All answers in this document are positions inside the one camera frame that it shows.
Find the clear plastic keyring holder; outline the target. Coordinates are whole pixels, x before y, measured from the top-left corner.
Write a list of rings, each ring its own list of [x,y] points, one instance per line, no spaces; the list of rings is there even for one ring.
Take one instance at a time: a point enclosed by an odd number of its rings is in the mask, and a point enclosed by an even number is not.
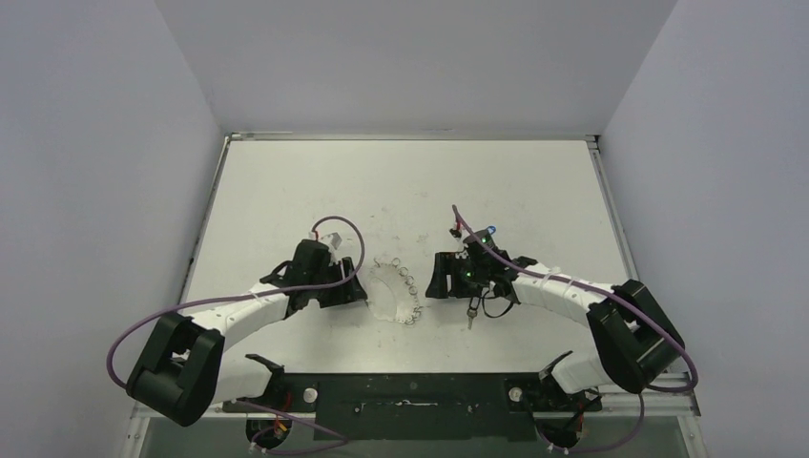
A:
[[[366,303],[375,319],[413,325],[421,317],[418,288],[399,258],[375,258],[365,279]]]

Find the black tagged key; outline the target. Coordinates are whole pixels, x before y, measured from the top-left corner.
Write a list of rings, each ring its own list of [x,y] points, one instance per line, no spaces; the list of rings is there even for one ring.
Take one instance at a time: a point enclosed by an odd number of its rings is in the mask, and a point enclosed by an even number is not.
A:
[[[467,305],[467,329],[471,330],[475,319],[478,317],[481,305],[480,298],[470,298]]]

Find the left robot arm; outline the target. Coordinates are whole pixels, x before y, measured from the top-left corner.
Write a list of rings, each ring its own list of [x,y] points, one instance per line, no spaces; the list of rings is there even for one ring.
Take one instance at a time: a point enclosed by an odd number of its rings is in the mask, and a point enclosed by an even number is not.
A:
[[[257,354],[228,351],[264,327],[291,318],[310,302],[327,308],[364,301],[357,277],[362,260],[336,258],[335,245],[299,242],[281,262],[240,296],[192,302],[193,313],[175,310],[154,318],[155,326],[127,380],[126,394],[176,424],[195,423],[209,406],[248,398],[269,411],[284,398],[282,373]]]

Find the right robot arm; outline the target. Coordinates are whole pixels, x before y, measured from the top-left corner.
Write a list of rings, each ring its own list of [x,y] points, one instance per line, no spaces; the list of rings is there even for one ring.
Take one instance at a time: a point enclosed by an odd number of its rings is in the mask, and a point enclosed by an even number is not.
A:
[[[601,385],[632,394],[652,389],[685,347],[642,282],[582,281],[529,257],[512,258],[487,230],[462,239],[455,252],[435,254],[425,294],[537,306],[588,329],[592,350],[567,350],[539,373],[539,395],[553,409]]]

